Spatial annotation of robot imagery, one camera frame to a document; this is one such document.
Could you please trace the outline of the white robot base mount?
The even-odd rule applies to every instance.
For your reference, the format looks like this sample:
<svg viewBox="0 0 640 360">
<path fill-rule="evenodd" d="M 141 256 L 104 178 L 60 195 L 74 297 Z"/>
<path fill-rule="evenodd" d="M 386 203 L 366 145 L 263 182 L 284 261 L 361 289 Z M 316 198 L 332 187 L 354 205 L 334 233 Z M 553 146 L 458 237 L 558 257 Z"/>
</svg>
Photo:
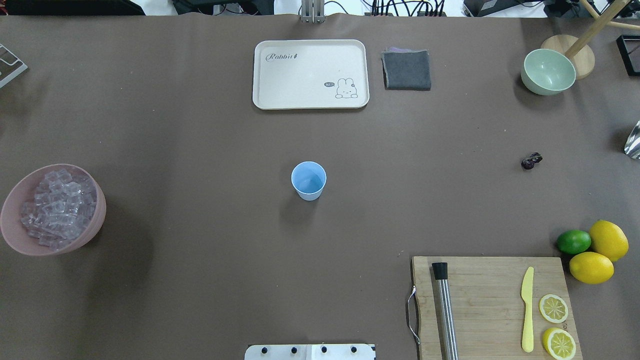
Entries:
<svg viewBox="0 0 640 360">
<path fill-rule="evenodd" d="M 375 360 L 374 344 L 254 344 L 247 347 L 245 360 Z"/>
</svg>

